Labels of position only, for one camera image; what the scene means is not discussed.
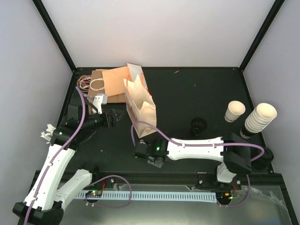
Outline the printed white paper bag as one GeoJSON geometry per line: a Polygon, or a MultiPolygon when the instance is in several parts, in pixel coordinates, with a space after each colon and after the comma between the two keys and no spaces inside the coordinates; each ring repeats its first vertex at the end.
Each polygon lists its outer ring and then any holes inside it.
{"type": "Polygon", "coordinates": [[[126,109],[134,125],[139,138],[145,137],[155,132],[153,128],[146,124],[138,123],[143,121],[157,125],[156,105],[152,95],[149,93],[144,80],[144,74],[138,75],[132,82],[124,79],[126,109]]]}

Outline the black paper coffee cup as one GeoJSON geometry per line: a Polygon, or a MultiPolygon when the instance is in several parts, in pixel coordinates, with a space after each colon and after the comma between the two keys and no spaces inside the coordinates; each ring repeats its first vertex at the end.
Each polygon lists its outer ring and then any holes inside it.
{"type": "Polygon", "coordinates": [[[190,122],[190,133],[192,136],[200,136],[207,129],[207,122],[203,118],[193,118],[190,122]]]}

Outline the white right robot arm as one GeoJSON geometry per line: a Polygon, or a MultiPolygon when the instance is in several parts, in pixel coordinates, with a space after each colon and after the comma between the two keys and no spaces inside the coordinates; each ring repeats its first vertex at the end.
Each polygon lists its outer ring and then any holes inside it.
{"type": "Polygon", "coordinates": [[[234,133],[206,140],[157,138],[151,143],[143,140],[135,144],[135,157],[146,159],[148,164],[161,168],[165,162],[184,159],[218,162],[214,172],[199,175],[199,186],[205,190],[227,191],[241,176],[252,172],[251,149],[264,153],[261,146],[246,142],[234,133]]]}

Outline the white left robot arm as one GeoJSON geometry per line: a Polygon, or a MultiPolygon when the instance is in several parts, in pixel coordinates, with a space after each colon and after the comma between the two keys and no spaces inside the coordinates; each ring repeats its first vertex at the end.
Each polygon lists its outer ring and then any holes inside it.
{"type": "Polygon", "coordinates": [[[58,187],[79,145],[90,139],[99,127],[114,127],[118,118],[117,110],[102,110],[88,100],[69,103],[67,115],[54,130],[48,130],[51,135],[49,151],[33,188],[23,202],[13,207],[13,213],[25,225],[58,225],[79,191],[100,183],[99,167],[83,164],[72,178],[58,187]]]}

